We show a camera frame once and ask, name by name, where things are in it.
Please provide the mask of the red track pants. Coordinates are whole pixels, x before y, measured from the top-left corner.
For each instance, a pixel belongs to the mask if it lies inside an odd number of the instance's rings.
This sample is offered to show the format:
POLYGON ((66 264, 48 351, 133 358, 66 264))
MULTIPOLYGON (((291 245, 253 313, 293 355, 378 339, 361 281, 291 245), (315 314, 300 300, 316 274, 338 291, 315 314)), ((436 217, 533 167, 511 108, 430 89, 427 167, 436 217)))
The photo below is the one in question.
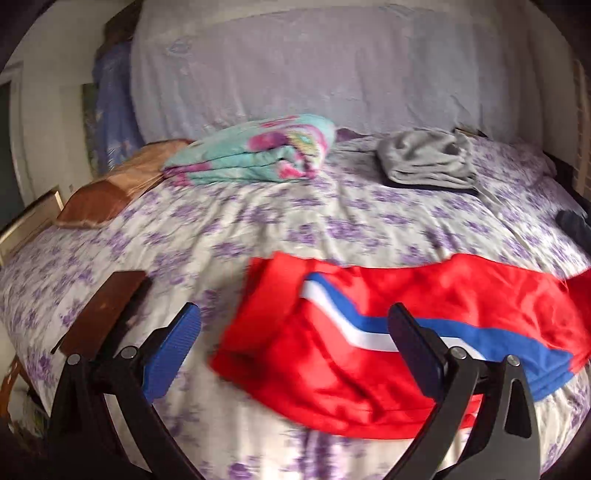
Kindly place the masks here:
POLYGON ((308 428, 411 439, 434 403, 389 334, 396 303, 475 359, 517 356, 535 400, 563 387, 590 359, 588 273, 562 280, 469 254, 365 268, 276 253, 250 263, 211 369, 308 428))

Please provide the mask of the brown wooden board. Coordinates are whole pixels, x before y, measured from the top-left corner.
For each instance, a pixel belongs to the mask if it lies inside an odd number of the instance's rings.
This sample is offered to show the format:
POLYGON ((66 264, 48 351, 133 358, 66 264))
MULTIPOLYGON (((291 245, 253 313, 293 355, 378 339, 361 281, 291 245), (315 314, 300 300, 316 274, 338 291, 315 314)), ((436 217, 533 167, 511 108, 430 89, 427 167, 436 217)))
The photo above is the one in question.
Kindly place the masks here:
POLYGON ((120 342, 125 324, 147 294, 151 280, 145 271, 116 271, 82 308, 66 333, 50 350, 87 360, 105 357, 120 342))

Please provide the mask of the dark blue garment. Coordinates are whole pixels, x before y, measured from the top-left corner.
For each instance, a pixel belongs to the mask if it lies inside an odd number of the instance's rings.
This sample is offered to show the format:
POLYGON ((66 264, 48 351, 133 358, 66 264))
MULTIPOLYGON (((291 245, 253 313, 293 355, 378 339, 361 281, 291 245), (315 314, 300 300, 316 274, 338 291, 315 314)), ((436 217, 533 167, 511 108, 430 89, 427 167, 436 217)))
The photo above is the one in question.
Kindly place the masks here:
POLYGON ((556 224, 585 253, 591 254, 590 223, 570 210, 560 210, 555 217, 556 224))

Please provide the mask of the purple floral bed sheet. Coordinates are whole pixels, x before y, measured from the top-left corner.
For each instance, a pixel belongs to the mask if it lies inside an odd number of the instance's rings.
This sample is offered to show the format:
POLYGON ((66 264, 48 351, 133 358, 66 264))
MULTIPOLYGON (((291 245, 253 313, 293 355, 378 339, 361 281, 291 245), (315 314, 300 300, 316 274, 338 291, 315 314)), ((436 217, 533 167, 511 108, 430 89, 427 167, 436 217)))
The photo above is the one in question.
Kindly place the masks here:
POLYGON ((297 426, 207 366, 253 257, 276 251, 339 265, 418 266, 476 254, 571 277, 589 258, 556 225, 577 203, 551 162, 524 146, 475 143, 486 199, 381 183, 372 138, 339 143, 308 183, 162 183, 99 230, 49 228, 1 272, 1 319, 45 408, 64 359, 54 345, 118 270, 152 285, 126 342, 140 344, 186 302, 202 330, 156 409, 211 479, 380 479, 406 441, 353 440, 297 426))

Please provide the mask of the brown pillow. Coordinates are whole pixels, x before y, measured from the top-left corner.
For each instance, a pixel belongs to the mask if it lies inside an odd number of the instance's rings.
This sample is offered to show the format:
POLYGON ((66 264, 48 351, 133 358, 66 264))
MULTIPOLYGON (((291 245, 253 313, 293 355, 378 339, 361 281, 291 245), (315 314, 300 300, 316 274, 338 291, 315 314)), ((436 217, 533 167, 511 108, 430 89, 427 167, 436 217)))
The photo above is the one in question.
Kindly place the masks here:
POLYGON ((192 143, 174 139, 147 144, 103 177, 79 188, 67 201, 55 225, 69 229, 99 229, 129 204, 163 180, 161 169, 174 154, 192 143))

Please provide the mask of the folded black garment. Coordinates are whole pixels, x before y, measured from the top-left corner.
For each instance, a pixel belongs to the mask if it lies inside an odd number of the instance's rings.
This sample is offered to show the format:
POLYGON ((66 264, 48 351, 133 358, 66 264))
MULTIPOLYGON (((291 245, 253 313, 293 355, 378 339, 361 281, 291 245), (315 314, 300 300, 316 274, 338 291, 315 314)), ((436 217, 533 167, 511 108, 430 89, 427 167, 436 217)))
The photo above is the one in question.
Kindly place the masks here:
POLYGON ((380 175, 380 182, 382 185, 387 186, 389 188, 398 188, 398 189, 414 189, 420 191, 433 191, 433 192, 448 192, 448 193, 457 193, 457 194, 467 194, 477 197, 478 190, 475 188, 469 189, 457 189, 457 188, 450 188, 450 187, 441 187, 441 186, 434 186, 434 185, 415 185, 415 184, 403 184, 391 180, 384 170, 382 164, 379 160, 376 160, 376 168, 380 175))

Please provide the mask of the folded grey garment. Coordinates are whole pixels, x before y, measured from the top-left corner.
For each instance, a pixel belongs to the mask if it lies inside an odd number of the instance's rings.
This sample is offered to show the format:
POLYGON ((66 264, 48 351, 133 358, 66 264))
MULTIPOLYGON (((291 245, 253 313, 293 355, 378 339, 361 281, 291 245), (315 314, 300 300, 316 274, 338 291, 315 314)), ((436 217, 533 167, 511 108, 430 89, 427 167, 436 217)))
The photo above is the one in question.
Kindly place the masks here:
POLYGON ((387 176, 396 182, 457 189, 478 187, 473 147, 462 133, 398 131, 382 139, 376 153, 387 176))

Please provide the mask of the blue patterned cloth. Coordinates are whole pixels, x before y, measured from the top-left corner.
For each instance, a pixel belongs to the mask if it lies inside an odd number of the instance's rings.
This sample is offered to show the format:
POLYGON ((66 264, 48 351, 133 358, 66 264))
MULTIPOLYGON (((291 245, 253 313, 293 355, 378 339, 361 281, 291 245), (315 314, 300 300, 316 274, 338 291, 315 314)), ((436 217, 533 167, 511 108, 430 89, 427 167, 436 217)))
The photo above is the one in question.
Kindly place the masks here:
POLYGON ((144 144, 131 96, 131 42, 109 48, 93 67, 95 142, 100 175, 127 161, 144 144))

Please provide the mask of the striped beige curtain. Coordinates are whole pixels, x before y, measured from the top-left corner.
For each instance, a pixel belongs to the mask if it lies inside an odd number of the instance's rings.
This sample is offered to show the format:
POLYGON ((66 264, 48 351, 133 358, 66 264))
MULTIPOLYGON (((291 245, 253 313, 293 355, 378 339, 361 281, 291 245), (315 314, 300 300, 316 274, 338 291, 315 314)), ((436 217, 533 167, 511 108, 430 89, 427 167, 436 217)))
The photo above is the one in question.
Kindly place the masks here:
POLYGON ((574 167, 574 187, 584 199, 590 200, 590 77, 578 59, 573 60, 573 73, 577 107, 577 157, 574 167))

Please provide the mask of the folded floral teal blanket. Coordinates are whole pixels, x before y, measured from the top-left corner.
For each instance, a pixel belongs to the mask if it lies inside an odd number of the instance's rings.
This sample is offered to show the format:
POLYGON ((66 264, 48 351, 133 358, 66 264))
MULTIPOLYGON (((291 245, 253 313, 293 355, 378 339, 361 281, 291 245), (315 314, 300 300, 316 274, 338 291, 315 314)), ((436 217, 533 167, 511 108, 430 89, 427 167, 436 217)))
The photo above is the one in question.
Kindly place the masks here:
POLYGON ((321 171, 336 136, 334 122, 313 114, 250 121, 179 150, 162 173, 179 185, 308 180, 321 171))

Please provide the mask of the white lace headboard cover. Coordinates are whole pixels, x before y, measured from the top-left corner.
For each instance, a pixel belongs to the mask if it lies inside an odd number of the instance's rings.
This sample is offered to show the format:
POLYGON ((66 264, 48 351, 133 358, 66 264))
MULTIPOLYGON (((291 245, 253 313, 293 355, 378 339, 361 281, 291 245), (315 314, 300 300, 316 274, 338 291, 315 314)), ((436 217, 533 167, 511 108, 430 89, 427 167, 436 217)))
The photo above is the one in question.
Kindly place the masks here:
POLYGON ((521 1, 147 1, 131 93, 147 141, 301 113, 543 137, 521 1))

